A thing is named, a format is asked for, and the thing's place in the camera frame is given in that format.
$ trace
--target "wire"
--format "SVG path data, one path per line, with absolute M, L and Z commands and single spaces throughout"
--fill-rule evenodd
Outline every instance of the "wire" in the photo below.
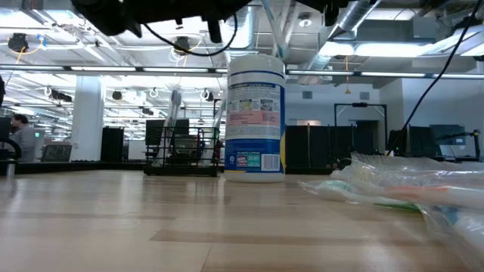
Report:
M 169 41 L 168 39 L 165 39 L 162 36 L 158 35 L 158 33 L 154 32 L 154 30 L 152 30 L 146 23 L 144 24 L 144 27 L 146 27 L 146 29 L 148 29 L 148 31 L 151 32 L 151 34 L 153 34 L 153 36 L 155 36 L 158 39 L 162 40 L 163 42 L 171 45 L 176 50 L 179 50 L 179 51 L 185 52 L 186 54 L 191 54 L 191 55 L 194 55 L 194 56 L 197 56 L 197 57 L 212 57 L 212 56 L 216 56 L 217 54 L 220 54 L 223 51 L 230 48 L 230 46 L 232 45 L 232 42 L 234 42 L 235 36 L 237 35 L 237 30 L 238 30 L 238 21 L 237 21 L 237 15 L 234 14 L 232 16 L 234 16 L 234 35 L 232 35 L 232 37 L 230 38 L 230 41 L 228 41 L 226 46 L 224 46 L 222 49 L 220 49 L 218 51 L 215 51 L 215 52 L 209 53 L 209 54 L 195 53 L 195 52 L 192 52 L 192 51 L 187 50 L 185 48 L 182 48 L 182 47 L 178 46 L 177 44 Z
M 18 54 L 18 58 L 17 58 L 17 61 L 15 62 L 15 64 L 18 64 L 18 63 L 19 63 L 20 58 L 22 57 L 22 54 L 23 54 L 23 51 L 24 51 L 24 50 L 25 50 L 25 46 L 24 46 L 24 47 L 22 47 L 22 50 L 20 50 L 20 53 L 17 53 L 17 52 L 15 52 L 15 51 L 12 51 L 12 52 L 15 52 L 15 53 L 17 53 L 17 54 Z
M 23 53 L 23 50 L 26 49 L 25 46 L 22 48 L 22 50 L 20 50 L 20 53 L 19 52 L 16 52 L 16 51 L 13 51 L 13 50 L 10 50 L 10 51 L 12 51 L 13 53 L 18 54 L 18 55 L 34 54 L 34 53 L 36 53 L 40 49 L 41 46 L 42 46 L 42 40 L 40 40 L 40 45 L 37 46 L 37 48 L 34 51 Z
M 448 28 L 448 29 L 452 29 L 452 26 L 447 26 L 446 24 L 444 24 L 444 22 L 442 22 L 442 18 L 440 17 L 436 17 L 436 20 L 437 22 L 439 22 L 441 25 L 443 25 L 444 27 Z
M 446 147 L 452 152 L 452 155 L 454 156 L 454 159 L 457 159 L 457 157 L 456 157 L 456 155 L 455 155 L 454 150 L 452 149 L 452 147 L 449 146 L 449 145 L 446 145 Z
M 393 20 L 396 20 L 396 18 L 400 16 L 400 14 L 402 14 L 403 11 L 406 11 L 406 10 L 411 10 L 415 14 L 415 16 L 417 16 L 417 12 L 415 12 L 413 8 L 404 8 L 393 18 Z
M 455 52 L 457 52 L 457 49 L 459 48 L 459 45 L 461 45 L 461 43 L 464 40 L 464 37 L 465 37 L 467 31 L 469 30 L 470 24 L 472 22 L 472 18 L 474 18 L 476 16 L 476 13 L 479 10 L 479 7 L 480 7 L 481 4 L 482 4 L 482 0 L 478 0 L 478 2 L 476 4 L 476 7 L 474 8 L 472 14 L 467 19 L 466 26 L 464 27 L 464 30 L 462 31 L 462 34 L 459 37 L 458 42 L 455 44 L 454 49 L 452 50 L 450 56 L 448 57 L 447 62 L 445 63 L 444 68 L 442 69 L 442 72 L 440 72 L 440 74 L 436 77 L 436 79 L 432 82 L 432 84 L 430 84 L 429 88 L 427 88 L 426 91 L 422 94 L 422 96 L 420 96 L 420 99 L 418 100 L 418 102 L 415 105 L 414 109 L 411 111 L 411 114 L 408 117 L 407 122 L 405 122 L 405 124 L 402 127 L 402 130 L 400 131 L 400 133 L 398 134 L 398 136 L 393 141 L 393 144 L 391 145 L 391 147 L 388 149 L 388 153 L 386 154 L 387 156 L 390 155 L 390 153 L 392 152 L 392 150 L 395 147 L 396 143 L 402 137 L 403 131 L 407 128 L 408 124 L 410 124 L 411 119 L 414 117 L 415 113 L 417 112 L 418 107 L 420 106 L 420 104 L 422 103 L 422 101 L 424 100 L 424 98 L 427 96 L 427 94 L 433 88 L 433 86 L 442 78 L 442 76 L 444 75 L 445 71 L 447 71 L 448 66 L 451 64 L 452 58 L 455 55 Z

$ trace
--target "person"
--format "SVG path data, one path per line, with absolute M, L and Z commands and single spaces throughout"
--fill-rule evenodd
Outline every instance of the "person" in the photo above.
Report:
M 29 126 L 29 120 L 25 115 L 16 114 L 12 117 L 12 127 L 15 132 L 11 140 L 16 142 L 21 150 L 21 162 L 34 162 L 36 158 L 36 131 Z

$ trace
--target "ceiling light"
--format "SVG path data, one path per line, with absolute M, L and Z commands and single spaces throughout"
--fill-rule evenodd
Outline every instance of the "ceiling light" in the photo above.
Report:
M 66 125 L 59 125 L 59 124 L 54 124 L 56 127 L 58 128 L 63 128 L 63 129 L 69 129 L 70 127 L 66 126 Z
M 408 77 L 408 78 L 417 78 L 417 77 L 425 77 L 426 74 L 424 73 L 378 73 L 378 72 L 363 72 L 361 73 L 362 76 L 381 76 L 381 77 Z
M 353 76 L 355 73 L 343 71 L 288 70 L 287 74 L 293 76 Z
M 476 75 L 476 74 L 445 74 L 442 75 L 443 79 L 484 79 L 484 75 Z
M 165 73 L 208 73 L 207 68 L 143 68 L 145 72 L 165 72 Z
M 299 26 L 301 27 L 308 27 L 311 26 L 312 21 L 310 19 L 304 19 L 299 22 Z
M 20 114 L 27 114 L 27 115 L 34 115 L 36 112 L 30 109 L 26 109 L 24 107 L 10 107 L 15 113 L 20 113 Z
M 74 71 L 113 71 L 113 72 L 135 72 L 134 67 L 111 67 L 111 66 L 72 66 Z
M 477 45 L 475 48 L 470 49 L 461 54 L 461 56 L 482 56 L 484 55 L 484 43 Z
M 37 65 L 0 65 L 2 70 L 63 70 L 62 66 L 37 66 Z
M 355 49 L 355 55 L 366 57 L 417 57 L 426 50 L 426 45 L 411 43 L 364 43 Z
M 338 42 L 326 42 L 319 51 L 321 56 L 351 56 L 355 53 L 355 49 L 352 45 L 338 43 Z

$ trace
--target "table surface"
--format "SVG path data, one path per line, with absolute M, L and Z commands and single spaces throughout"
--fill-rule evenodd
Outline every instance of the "table surface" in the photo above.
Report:
M 466 271 L 415 212 L 137 171 L 0 180 L 2 272 Z

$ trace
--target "disinfecting wipes container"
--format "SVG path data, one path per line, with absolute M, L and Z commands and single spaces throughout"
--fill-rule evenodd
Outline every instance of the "disinfecting wipes container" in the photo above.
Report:
M 284 181 L 284 63 L 264 54 L 237 57 L 228 69 L 225 177 Z

